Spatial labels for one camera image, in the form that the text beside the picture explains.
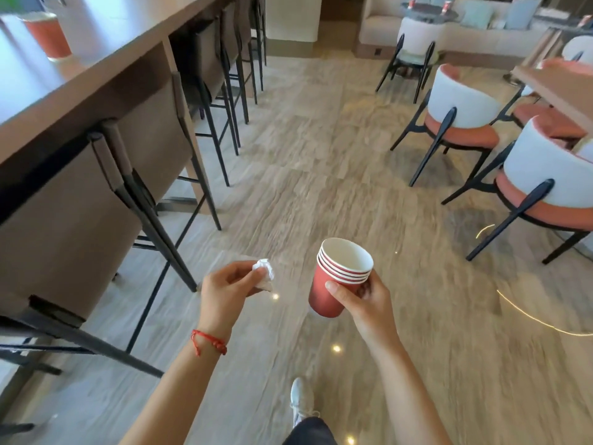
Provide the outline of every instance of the forearm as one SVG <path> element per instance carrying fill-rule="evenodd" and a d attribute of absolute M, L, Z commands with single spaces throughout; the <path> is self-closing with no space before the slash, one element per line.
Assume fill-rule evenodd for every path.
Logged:
<path fill-rule="evenodd" d="M 196 340 L 200 357 L 188 340 L 120 445 L 182 445 L 185 442 L 220 357 L 210 343 Z"/>
<path fill-rule="evenodd" d="M 398 445 L 451 445 L 403 345 L 397 341 L 375 355 Z"/>

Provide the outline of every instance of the red string bracelet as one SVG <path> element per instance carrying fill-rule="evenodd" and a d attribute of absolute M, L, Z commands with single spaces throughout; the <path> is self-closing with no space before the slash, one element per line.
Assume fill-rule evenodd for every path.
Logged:
<path fill-rule="evenodd" d="M 206 333 L 204 333 L 204 332 L 202 332 L 200 330 L 193 329 L 191 331 L 191 343 L 196 348 L 196 356 L 199 356 L 200 353 L 201 353 L 200 347 L 197 346 L 197 343 L 195 341 L 195 337 L 196 336 L 202 336 L 208 342 L 212 343 L 212 345 L 214 346 L 214 348 L 216 348 L 223 356 L 226 354 L 226 345 L 225 345 L 224 341 L 222 341 L 220 339 L 217 339 L 214 336 L 210 336 L 210 334 L 206 334 Z"/>

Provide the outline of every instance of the fingernail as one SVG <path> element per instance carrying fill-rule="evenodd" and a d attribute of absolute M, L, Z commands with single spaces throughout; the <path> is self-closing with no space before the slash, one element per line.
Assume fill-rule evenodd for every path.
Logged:
<path fill-rule="evenodd" d="M 337 282 L 334 281 L 326 281 L 326 289 L 332 294 L 337 291 Z"/>

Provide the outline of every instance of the white sneaker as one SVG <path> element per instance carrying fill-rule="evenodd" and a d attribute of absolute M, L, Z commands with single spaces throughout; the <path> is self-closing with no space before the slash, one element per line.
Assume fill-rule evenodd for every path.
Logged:
<path fill-rule="evenodd" d="M 309 383 L 304 378 L 295 379 L 291 388 L 293 428 L 307 417 L 319 417 L 319 412 L 313 410 L 314 404 L 315 396 Z"/>

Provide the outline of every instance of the crumpled paper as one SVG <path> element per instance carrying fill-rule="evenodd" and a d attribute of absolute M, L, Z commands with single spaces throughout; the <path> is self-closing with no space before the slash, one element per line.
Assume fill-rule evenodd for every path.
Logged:
<path fill-rule="evenodd" d="M 271 268 L 270 261 L 268 259 L 260 259 L 253 265 L 253 270 L 259 269 L 260 267 L 267 269 L 267 276 L 265 276 L 260 284 L 256 285 L 256 287 L 266 292 L 273 292 L 274 287 L 272 286 L 271 282 L 274 279 L 274 270 Z"/>

